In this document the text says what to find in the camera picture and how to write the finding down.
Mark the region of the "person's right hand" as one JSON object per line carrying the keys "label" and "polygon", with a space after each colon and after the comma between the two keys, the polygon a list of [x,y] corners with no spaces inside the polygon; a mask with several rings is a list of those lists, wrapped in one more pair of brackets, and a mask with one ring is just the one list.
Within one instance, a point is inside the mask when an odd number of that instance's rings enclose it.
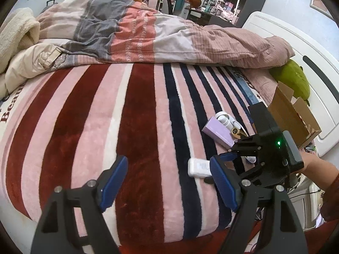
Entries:
{"label": "person's right hand", "polygon": [[301,151],[300,154],[304,163],[304,167],[300,172],[307,178],[316,182],[318,179],[324,178],[330,173],[333,166],[331,163],[311,153]]}

